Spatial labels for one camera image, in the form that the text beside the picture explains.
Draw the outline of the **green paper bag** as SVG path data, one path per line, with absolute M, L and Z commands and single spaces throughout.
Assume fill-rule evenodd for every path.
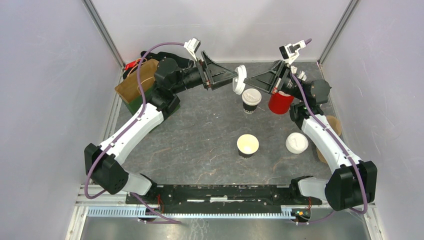
M 154 74 L 157 70 L 158 63 L 159 61 L 155 59 L 145 59 L 141 63 L 139 80 L 146 99 L 150 93 L 150 88 L 155 82 Z M 134 115 L 143 104 L 142 93 L 137 77 L 138 64 L 127 71 L 128 74 L 125 75 L 124 80 L 117 85 L 114 90 L 120 96 L 129 112 Z

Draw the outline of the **stack of white lids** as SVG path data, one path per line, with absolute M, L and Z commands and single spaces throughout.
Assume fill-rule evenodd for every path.
M 309 142 L 303 134 L 293 132 L 286 138 L 285 146 L 289 152 L 301 154 L 308 148 Z

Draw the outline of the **black paper cup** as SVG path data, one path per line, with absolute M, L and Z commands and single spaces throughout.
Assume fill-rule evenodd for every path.
M 259 140 L 252 134 L 243 134 L 237 139 L 236 146 L 238 155 L 248 159 L 258 151 Z
M 245 90 L 241 96 L 243 101 L 243 111 L 247 114 L 252 114 L 262 100 L 261 92 L 255 88 Z

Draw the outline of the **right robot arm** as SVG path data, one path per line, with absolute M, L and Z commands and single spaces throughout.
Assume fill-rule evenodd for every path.
M 328 123 L 321 105 L 329 100 L 331 87 L 324 79 L 304 80 L 282 60 L 244 80 L 246 85 L 267 94 L 284 94 L 299 99 L 289 107 L 291 120 L 309 137 L 331 171 L 328 180 L 303 176 L 292 180 L 289 199 L 302 204 L 309 197 L 327 201 L 335 211 L 350 209 L 365 214 L 376 196 L 377 166 L 356 155 Z

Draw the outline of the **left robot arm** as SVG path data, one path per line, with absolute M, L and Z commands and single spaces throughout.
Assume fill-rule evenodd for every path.
M 247 77 L 244 65 L 233 71 L 211 60 L 204 51 L 201 56 L 191 68 L 180 68 L 173 58 L 164 58 L 158 63 L 155 81 L 139 110 L 111 137 L 99 145 L 90 143 L 85 147 L 89 180 L 111 195 L 125 191 L 137 194 L 145 204 L 156 200 L 157 190 L 152 187 L 152 180 L 122 167 L 134 147 L 176 110 L 180 104 L 178 93 L 199 85 L 215 90 L 232 84 L 238 95 L 244 89 L 237 86 Z

